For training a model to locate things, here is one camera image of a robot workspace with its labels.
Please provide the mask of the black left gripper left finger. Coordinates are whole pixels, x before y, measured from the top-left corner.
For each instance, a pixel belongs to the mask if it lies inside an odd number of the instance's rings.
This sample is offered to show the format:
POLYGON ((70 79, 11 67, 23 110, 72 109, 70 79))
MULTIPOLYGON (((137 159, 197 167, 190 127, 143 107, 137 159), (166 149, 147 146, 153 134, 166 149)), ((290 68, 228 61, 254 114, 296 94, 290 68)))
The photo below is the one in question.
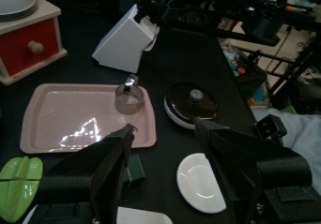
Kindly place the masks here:
POLYGON ((135 127, 127 124, 103 140, 72 153, 43 175, 34 204, 87 202, 93 220, 117 224, 123 174, 135 127))

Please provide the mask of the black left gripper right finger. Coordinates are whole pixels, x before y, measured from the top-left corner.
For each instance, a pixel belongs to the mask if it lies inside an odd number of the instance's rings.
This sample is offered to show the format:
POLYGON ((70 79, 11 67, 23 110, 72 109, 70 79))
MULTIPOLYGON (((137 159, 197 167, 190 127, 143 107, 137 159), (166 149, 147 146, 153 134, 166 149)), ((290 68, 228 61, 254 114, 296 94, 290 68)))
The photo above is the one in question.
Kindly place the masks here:
POLYGON ((218 178, 230 224, 312 224, 308 161, 282 145, 194 120, 196 136, 218 178))

